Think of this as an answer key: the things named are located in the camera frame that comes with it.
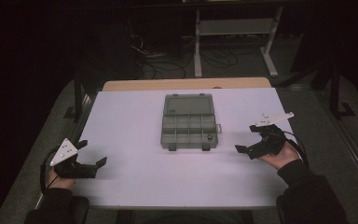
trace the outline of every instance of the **black sleeve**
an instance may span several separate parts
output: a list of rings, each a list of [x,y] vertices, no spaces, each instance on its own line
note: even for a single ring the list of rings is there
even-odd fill
[[[349,223],[327,179],[314,175],[302,160],[289,162],[278,175],[289,185],[277,199],[284,223]]]
[[[48,189],[39,209],[28,213],[25,224],[69,224],[74,223],[69,213],[72,191]]]

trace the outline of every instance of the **floor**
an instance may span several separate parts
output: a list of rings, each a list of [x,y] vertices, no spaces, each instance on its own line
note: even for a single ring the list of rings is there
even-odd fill
[[[263,36],[246,37],[251,45],[222,46],[205,41],[201,46],[203,77],[267,77],[271,84],[291,77],[290,72],[300,37],[277,37],[271,49],[271,58],[279,76],[272,78],[264,65],[258,47],[264,43]],[[150,78],[192,78],[192,52],[183,58],[151,58],[144,65],[144,76]],[[344,126],[353,144],[358,148],[358,94],[345,78],[340,82],[340,101],[348,103],[356,116],[341,121],[328,111],[328,86],[323,91],[310,87],[313,74],[299,80],[288,88],[277,89],[287,112],[295,113],[290,123],[296,135],[307,148],[310,168],[314,173],[325,175],[347,211],[350,223],[358,223],[358,164],[353,159],[348,141],[338,127]],[[23,223],[27,212],[34,209],[40,196],[38,184],[39,165],[47,152],[74,131],[73,119],[65,119],[67,108],[74,105],[73,83],[62,90],[51,109],[43,130],[24,163],[10,193],[0,210],[0,223]],[[274,208],[254,210],[255,223],[279,223]],[[117,212],[91,208],[87,223],[115,223]]]

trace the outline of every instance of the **table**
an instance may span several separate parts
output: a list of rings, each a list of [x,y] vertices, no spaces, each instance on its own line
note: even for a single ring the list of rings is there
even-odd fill
[[[175,86],[176,81],[188,86]],[[256,87],[257,82],[262,88],[248,88]],[[142,90],[142,83],[149,85]],[[232,89],[207,89],[207,86],[227,88],[229,83],[236,85]],[[264,78],[106,83],[81,135],[81,140],[88,140],[89,145],[79,151],[78,161],[93,163],[107,156],[107,164],[95,179],[77,180],[75,195],[87,196],[93,206],[116,209],[275,206],[285,183],[272,167],[262,161],[251,161],[234,147],[260,141],[260,136],[251,133],[248,127],[262,113],[284,112],[277,92],[268,84]],[[129,91],[120,88],[126,85]],[[194,90],[183,90],[191,85]],[[216,122],[222,125],[217,148],[209,152],[163,149],[159,140],[165,94],[201,92],[213,96]],[[277,125],[292,131],[288,120]]]

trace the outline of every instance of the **hand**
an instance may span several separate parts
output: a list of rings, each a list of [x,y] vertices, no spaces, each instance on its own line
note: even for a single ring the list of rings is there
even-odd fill
[[[72,189],[76,181],[74,179],[60,178],[54,172],[54,169],[51,169],[50,172],[48,172],[48,183],[50,189]]]
[[[287,163],[298,160],[299,156],[296,149],[292,145],[290,145],[290,143],[285,142],[281,152],[278,155],[268,154],[258,159],[261,161],[265,161],[266,163],[273,166],[275,169],[279,170]]]

